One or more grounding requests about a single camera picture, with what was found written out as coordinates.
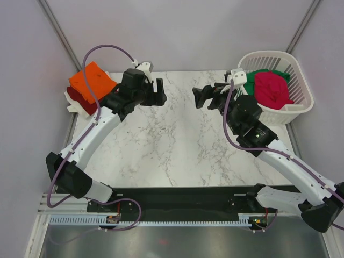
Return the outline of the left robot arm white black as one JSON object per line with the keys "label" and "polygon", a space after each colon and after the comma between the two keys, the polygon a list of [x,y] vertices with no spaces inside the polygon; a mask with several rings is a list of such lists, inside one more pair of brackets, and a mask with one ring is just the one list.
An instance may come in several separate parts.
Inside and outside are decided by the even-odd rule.
{"label": "left robot arm white black", "polygon": [[84,170],[107,135],[136,106],[163,106],[166,100],[162,78],[153,81],[149,70],[127,69],[122,81],[103,98],[100,109],[81,134],[60,153],[47,155],[52,185],[77,199],[94,199],[105,211],[116,209],[118,198],[112,195],[112,188],[92,179]]}

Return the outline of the pink red t shirt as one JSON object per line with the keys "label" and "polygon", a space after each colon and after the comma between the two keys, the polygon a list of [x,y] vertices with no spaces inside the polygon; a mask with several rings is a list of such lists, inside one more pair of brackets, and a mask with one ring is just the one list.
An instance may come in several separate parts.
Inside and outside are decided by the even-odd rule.
{"label": "pink red t shirt", "polygon": [[290,99],[286,80],[272,71],[254,76],[254,97],[259,104],[275,110],[294,104]]}

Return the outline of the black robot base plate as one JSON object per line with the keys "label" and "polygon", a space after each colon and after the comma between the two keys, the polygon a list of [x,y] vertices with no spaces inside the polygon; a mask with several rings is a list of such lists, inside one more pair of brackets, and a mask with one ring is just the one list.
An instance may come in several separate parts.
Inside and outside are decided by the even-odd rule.
{"label": "black robot base plate", "polygon": [[103,206],[88,204],[88,212],[120,212],[126,221],[140,220],[215,220],[234,219],[240,213],[264,213],[254,199],[261,188],[233,187],[173,187],[116,188],[111,200],[119,203]]}

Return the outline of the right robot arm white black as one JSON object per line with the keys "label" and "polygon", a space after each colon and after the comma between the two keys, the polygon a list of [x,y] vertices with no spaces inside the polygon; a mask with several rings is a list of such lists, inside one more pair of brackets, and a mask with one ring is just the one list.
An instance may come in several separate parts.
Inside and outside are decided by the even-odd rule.
{"label": "right robot arm white black", "polygon": [[343,183],[334,183],[293,155],[277,134],[260,122],[262,109],[253,96],[235,98],[234,86],[227,83],[193,88],[192,93],[198,109],[211,100],[207,108],[219,111],[225,137],[233,147],[274,167],[298,190],[289,192],[257,184],[252,193],[246,194],[251,211],[263,207],[286,211],[300,216],[321,233],[336,225],[335,220],[343,211]]}

